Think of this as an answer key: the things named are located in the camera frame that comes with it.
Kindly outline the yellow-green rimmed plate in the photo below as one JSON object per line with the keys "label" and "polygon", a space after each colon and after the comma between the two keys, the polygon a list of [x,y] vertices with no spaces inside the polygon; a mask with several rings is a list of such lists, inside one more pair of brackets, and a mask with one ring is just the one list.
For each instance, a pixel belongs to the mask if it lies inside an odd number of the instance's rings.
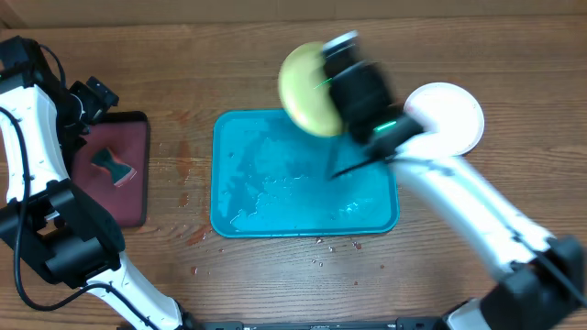
{"label": "yellow-green rimmed plate", "polygon": [[283,109],[298,127],[329,138],[343,133],[343,122],[329,94],[323,46],[309,42],[293,50],[280,68],[278,91]]}

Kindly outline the white plate with red stain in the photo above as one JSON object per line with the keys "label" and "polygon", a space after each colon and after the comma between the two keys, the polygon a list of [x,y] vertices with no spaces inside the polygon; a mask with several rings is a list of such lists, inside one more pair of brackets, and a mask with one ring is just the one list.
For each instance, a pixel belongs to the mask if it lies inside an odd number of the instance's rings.
{"label": "white plate with red stain", "polygon": [[425,84],[408,96],[404,111],[425,129],[401,147],[410,155],[432,159],[462,156],[482,139],[485,124],[482,107],[458,85]]}

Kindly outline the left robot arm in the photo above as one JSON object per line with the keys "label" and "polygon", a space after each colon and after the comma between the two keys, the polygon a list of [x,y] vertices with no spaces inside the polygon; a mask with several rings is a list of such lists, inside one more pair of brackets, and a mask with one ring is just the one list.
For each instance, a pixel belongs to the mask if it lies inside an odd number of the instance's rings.
{"label": "left robot arm", "polygon": [[197,322],[132,264],[115,219],[70,177],[91,126],[118,103],[95,78],[66,82],[50,49],[16,36],[1,44],[1,133],[9,169],[1,238],[12,248],[19,295],[21,268],[72,297],[101,299],[134,329],[195,329]]}

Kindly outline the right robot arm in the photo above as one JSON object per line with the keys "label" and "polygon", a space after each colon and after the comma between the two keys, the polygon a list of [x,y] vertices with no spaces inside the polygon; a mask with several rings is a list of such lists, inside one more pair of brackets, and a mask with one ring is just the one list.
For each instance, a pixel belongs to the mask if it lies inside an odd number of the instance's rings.
{"label": "right robot arm", "polygon": [[580,242],[554,237],[464,159],[482,134],[478,101],[447,82],[396,101],[378,68],[328,64],[330,96],[371,161],[386,163],[476,251],[495,286],[445,314],[442,329],[549,329],[586,303]]}

